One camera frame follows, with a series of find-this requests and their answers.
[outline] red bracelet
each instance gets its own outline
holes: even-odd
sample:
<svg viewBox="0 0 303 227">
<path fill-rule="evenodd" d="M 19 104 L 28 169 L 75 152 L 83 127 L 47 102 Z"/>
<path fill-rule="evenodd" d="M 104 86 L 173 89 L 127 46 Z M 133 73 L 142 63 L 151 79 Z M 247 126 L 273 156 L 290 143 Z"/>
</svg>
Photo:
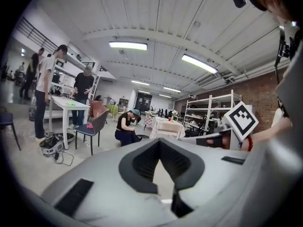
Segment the red bracelet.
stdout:
<svg viewBox="0 0 303 227">
<path fill-rule="evenodd" d="M 250 145 L 248 146 L 248 151 L 251 151 L 251 149 L 252 149 L 252 147 L 253 147 L 252 138 L 251 138 L 251 136 L 249 135 L 249 136 L 247 137 L 247 139 L 248 139 L 248 141 L 249 141 L 249 143 L 250 143 Z"/>
</svg>

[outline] door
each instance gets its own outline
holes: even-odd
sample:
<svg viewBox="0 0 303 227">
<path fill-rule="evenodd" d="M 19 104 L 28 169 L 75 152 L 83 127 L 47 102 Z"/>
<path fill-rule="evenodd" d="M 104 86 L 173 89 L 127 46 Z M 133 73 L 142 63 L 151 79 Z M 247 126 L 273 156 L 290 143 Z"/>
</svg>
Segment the door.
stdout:
<svg viewBox="0 0 303 227">
<path fill-rule="evenodd" d="M 152 101 L 152 95 L 138 93 L 136 106 L 140 112 L 149 111 Z"/>
</svg>

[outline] jeans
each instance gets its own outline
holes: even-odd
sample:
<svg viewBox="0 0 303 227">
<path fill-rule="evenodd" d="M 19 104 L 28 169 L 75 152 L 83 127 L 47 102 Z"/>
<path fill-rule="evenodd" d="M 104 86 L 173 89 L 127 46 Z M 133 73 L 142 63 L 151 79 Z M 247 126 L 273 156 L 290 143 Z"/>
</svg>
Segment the jeans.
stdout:
<svg viewBox="0 0 303 227">
<path fill-rule="evenodd" d="M 35 134 L 38 139 L 44 137 L 43 118 L 45 113 L 45 93 L 36 90 Z"/>
<path fill-rule="evenodd" d="M 133 144 L 139 142 L 140 140 L 135 135 L 134 131 L 119 131 L 115 132 L 116 140 L 121 141 L 121 146 L 126 146 L 129 144 Z"/>
<path fill-rule="evenodd" d="M 87 99 L 75 99 L 75 101 L 86 104 Z M 83 118 L 84 118 L 84 110 L 72 110 L 72 124 L 81 126 L 83 125 Z"/>
<path fill-rule="evenodd" d="M 20 95 L 22 96 L 23 90 L 25 97 L 28 97 L 28 90 L 30 88 L 30 85 L 32 84 L 33 80 L 35 78 L 35 73 L 28 71 L 27 72 L 27 81 L 23 83 L 21 89 L 20 89 Z"/>
</svg>

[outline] blue cap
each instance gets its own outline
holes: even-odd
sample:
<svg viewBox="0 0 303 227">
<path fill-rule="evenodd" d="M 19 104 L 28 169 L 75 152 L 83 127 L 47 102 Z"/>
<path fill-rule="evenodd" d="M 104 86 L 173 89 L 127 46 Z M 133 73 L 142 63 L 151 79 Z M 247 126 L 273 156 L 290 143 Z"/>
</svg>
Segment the blue cap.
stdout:
<svg viewBox="0 0 303 227">
<path fill-rule="evenodd" d="M 140 116 L 140 111 L 138 109 L 132 109 L 131 112 L 137 116 Z"/>
</svg>

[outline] human hand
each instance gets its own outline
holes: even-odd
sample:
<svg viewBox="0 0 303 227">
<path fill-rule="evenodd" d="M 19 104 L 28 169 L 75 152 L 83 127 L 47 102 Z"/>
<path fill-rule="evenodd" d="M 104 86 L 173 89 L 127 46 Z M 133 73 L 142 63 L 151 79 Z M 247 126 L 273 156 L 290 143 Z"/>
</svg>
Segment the human hand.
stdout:
<svg viewBox="0 0 303 227">
<path fill-rule="evenodd" d="M 49 101 L 48 93 L 45 94 L 44 101 L 47 103 Z"/>
<path fill-rule="evenodd" d="M 207 143 L 212 145 L 214 143 L 213 139 L 208 139 Z M 222 136 L 222 144 L 223 144 L 223 149 L 229 149 L 230 144 L 231 144 L 231 136 L 230 135 L 223 135 Z"/>
<path fill-rule="evenodd" d="M 89 93 L 89 89 L 85 89 L 84 94 L 88 94 Z"/>
</svg>

